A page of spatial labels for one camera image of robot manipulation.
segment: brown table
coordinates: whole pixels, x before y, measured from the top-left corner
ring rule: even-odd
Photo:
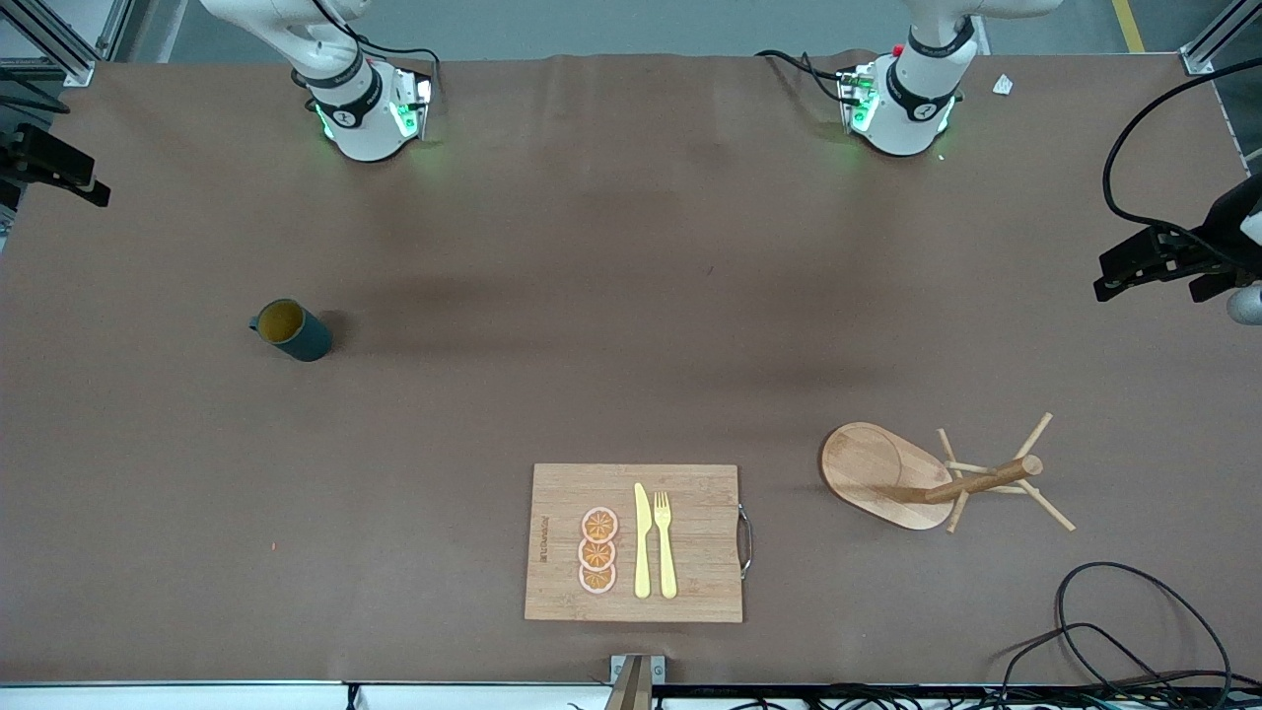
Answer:
[[[1095,559],[1262,666],[1262,329],[1179,285],[1092,293],[1135,228],[1104,153],[1175,57],[978,59],[911,159],[761,59],[445,69],[444,144],[382,164],[342,159],[283,66],[69,95],[57,132],[114,202],[34,188],[3,257],[0,678],[586,680],[655,652],[678,681],[996,680]],[[1199,223],[1242,174],[1205,88],[1136,134],[1118,198]],[[332,357],[246,328],[280,295],[327,311]],[[1007,496],[914,533],[820,480],[846,422],[998,463],[1045,410],[1039,486],[1076,533]],[[740,465],[746,622],[525,622],[539,462]],[[1090,575],[1070,613],[1214,663],[1138,584]],[[1084,680],[1054,647],[1018,677]]]

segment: fork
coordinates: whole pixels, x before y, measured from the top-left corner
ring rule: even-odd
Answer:
[[[665,492],[652,494],[652,522],[658,525],[661,536],[661,595],[674,599],[679,594],[675,581],[675,556],[670,554],[670,497]]]

